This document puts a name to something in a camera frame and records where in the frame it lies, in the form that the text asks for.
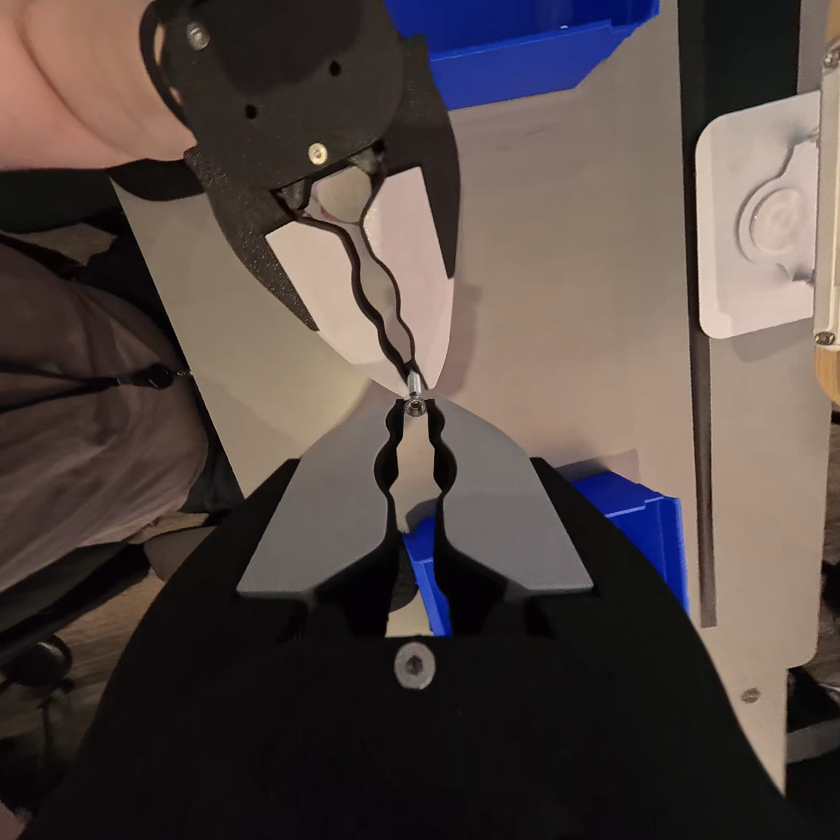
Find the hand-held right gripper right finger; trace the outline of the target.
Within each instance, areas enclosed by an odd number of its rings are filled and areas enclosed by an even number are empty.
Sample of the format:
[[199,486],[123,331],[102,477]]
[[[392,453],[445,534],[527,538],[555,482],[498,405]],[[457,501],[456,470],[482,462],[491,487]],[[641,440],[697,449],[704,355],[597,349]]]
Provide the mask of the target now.
[[530,457],[487,420],[429,402],[439,489],[434,573],[453,634],[479,634],[494,609],[589,595],[591,576]]

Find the blue plastic bin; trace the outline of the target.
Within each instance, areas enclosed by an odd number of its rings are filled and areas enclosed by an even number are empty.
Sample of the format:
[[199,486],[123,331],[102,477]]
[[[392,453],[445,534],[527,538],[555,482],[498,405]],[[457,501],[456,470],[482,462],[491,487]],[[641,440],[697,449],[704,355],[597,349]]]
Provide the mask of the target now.
[[[686,613],[690,611],[681,503],[612,471],[573,480],[574,487],[611,520],[654,566]],[[430,634],[450,637],[448,600],[434,576],[435,517],[402,535],[391,613],[420,595]]]
[[660,9],[659,1],[386,1],[423,35],[450,111],[575,88]]

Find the white board stand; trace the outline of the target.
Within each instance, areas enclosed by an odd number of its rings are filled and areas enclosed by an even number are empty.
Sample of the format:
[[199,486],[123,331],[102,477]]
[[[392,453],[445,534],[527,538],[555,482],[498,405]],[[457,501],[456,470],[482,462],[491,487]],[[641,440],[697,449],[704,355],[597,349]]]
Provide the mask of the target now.
[[721,115],[700,135],[699,321],[711,339],[813,316],[820,109],[812,91]]

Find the person's left hand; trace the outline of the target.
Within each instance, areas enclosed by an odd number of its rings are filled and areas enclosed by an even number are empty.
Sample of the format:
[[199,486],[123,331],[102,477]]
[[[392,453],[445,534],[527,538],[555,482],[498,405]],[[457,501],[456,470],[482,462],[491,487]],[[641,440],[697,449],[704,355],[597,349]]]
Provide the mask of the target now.
[[150,2],[1,3],[2,170],[176,161],[195,139],[146,69]]

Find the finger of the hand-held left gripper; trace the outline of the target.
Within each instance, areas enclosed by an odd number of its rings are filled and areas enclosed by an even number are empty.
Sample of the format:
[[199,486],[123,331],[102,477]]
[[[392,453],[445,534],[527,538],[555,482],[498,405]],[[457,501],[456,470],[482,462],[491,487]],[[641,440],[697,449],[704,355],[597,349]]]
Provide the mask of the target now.
[[422,168],[386,176],[361,225],[371,255],[395,281],[413,360],[433,390],[448,355],[455,281],[445,267]]
[[303,219],[272,231],[266,242],[320,338],[362,375],[403,396],[403,364],[388,357],[384,328],[364,310],[361,263],[347,233]]

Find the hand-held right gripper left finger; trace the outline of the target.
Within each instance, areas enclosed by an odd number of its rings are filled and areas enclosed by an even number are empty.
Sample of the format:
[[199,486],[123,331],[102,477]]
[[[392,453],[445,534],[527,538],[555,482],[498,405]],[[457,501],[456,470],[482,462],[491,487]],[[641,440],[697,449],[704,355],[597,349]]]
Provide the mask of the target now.
[[384,634],[399,567],[391,488],[402,439],[401,399],[321,436],[299,459],[237,593],[334,608],[353,634]]

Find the black swivel chair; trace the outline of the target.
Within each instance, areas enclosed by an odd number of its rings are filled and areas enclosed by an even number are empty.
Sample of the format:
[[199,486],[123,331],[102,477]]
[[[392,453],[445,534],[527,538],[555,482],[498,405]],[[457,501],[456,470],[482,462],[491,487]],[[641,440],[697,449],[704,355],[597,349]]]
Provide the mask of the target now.
[[72,654],[58,632],[151,572],[166,581],[218,523],[76,549],[2,591],[2,691],[71,688]]

